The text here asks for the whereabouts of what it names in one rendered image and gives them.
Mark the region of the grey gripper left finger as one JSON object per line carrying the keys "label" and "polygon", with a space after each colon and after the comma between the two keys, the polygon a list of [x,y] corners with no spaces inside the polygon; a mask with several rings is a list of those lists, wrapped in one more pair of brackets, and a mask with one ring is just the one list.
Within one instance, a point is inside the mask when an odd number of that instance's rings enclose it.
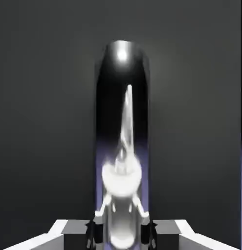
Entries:
{"label": "grey gripper left finger", "polygon": [[43,233],[3,250],[94,250],[89,232],[90,220],[56,220]]}

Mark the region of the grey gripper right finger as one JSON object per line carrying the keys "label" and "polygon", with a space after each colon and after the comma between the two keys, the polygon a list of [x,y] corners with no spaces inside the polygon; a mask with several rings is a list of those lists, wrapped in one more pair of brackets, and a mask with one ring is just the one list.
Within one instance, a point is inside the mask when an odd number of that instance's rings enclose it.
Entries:
{"label": "grey gripper right finger", "polygon": [[151,250],[239,250],[195,233],[186,220],[153,220]]}

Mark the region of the dark grey cabinet door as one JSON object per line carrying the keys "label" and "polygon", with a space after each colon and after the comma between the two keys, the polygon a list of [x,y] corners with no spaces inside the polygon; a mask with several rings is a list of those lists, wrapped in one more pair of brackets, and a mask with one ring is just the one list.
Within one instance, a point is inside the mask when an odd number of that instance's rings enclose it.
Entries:
{"label": "dark grey cabinet door", "polygon": [[149,57],[152,209],[241,246],[241,0],[0,0],[0,250],[93,212],[94,62]]}

